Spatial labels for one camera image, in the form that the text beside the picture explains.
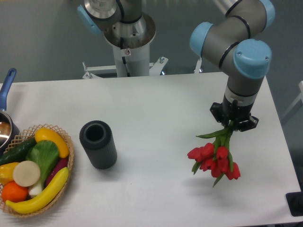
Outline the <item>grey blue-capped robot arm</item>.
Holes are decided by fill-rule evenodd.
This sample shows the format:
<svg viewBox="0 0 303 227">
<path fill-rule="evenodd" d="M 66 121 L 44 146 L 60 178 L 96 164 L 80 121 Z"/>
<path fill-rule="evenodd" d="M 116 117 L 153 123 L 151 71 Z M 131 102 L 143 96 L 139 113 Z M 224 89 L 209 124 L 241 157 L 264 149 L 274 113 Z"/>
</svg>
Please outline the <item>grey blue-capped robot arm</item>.
<svg viewBox="0 0 303 227">
<path fill-rule="evenodd" d="M 251 109 L 272 58 L 269 46 L 254 36 L 272 24 L 275 9 L 268 0 L 218 0 L 216 5 L 225 21 L 199 24 L 189 45 L 228 76 L 223 101 L 210 108 L 216 121 L 234 131 L 251 130 L 258 124 Z M 77 12 L 90 32 L 103 33 L 112 46 L 119 77 L 151 75 L 150 43 L 156 28 L 141 1 L 85 0 Z"/>
</svg>

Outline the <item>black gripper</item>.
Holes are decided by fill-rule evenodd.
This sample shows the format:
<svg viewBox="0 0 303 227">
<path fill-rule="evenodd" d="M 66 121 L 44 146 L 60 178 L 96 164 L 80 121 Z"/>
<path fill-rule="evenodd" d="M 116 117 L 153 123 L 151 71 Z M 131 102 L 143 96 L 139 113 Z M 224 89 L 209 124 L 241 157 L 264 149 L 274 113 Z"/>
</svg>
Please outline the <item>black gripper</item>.
<svg viewBox="0 0 303 227">
<path fill-rule="evenodd" d="M 228 127 L 233 122 L 232 129 L 243 132 L 256 128 L 258 124 L 258 118 L 251 115 L 252 107 L 253 104 L 240 106 L 240 101 L 230 102 L 224 97 L 222 103 L 212 104 L 210 112 L 223 127 Z"/>
</svg>

